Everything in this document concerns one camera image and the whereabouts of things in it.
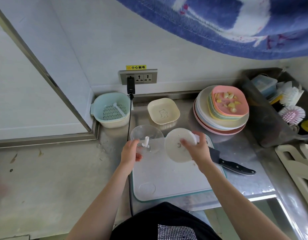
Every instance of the stack of plates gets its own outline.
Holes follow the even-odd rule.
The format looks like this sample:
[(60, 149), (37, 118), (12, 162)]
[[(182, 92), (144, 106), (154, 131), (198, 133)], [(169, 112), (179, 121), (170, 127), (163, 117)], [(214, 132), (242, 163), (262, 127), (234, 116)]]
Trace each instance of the stack of plates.
[(210, 115), (219, 120), (239, 120), (249, 111), (243, 92), (231, 86), (216, 86), (207, 97)]
[(246, 125), (249, 112), (236, 120), (220, 120), (213, 118), (209, 110), (207, 98), (215, 87), (216, 86), (210, 86), (205, 88), (196, 98), (193, 106), (196, 120), (203, 128), (218, 135), (234, 135), (239, 133)]

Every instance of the wall outlet panel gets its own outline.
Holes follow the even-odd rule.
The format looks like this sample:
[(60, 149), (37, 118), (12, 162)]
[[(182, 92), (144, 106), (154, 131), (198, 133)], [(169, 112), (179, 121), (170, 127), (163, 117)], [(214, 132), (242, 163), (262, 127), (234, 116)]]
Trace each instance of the wall outlet panel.
[(134, 77), (135, 84), (150, 84), (157, 82), (157, 69), (152, 70), (139, 70), (139, 71), (119, 71), (119, 77), (122, 85), (127, 84), (128, 77)]

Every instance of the forearm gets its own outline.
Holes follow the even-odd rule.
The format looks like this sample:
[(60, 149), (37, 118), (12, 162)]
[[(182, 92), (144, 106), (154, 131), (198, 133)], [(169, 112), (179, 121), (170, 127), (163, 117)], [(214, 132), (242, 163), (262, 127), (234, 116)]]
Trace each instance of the forearm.
[(127, 176), (128, 172), (120, 165), (74, 225), (66, 240), (110, 238)]
[(240, 239), (289, 239), (224, 177), (214, 163), (206, 163), (200, 170), (206, 176)]

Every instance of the white cutting board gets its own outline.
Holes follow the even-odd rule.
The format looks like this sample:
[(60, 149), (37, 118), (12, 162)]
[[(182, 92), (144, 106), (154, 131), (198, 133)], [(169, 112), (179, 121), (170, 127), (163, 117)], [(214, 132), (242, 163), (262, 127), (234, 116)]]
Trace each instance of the white cutting board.
[[(206, 141), (214, 148), (208, 136)], [(173, 161), (165, 152), (164, 142), (165, 138), (150, 140), (151, 152), (142, 151), (142, 161), (134, 164), (132, 176), (136, 199), (145, 202), (212, 190), (196, 163)], [(224, 174), (223, 168), (217, 167)]]

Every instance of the pink brush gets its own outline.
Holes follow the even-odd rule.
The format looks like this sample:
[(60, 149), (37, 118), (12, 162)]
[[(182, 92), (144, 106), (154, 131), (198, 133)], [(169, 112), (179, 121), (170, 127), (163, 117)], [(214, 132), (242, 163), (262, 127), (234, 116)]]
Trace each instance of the pink brush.
[(278, 113), (290, 125), (298, 125), (305, 118), (304, 109), (295, 105), (286, 106)]

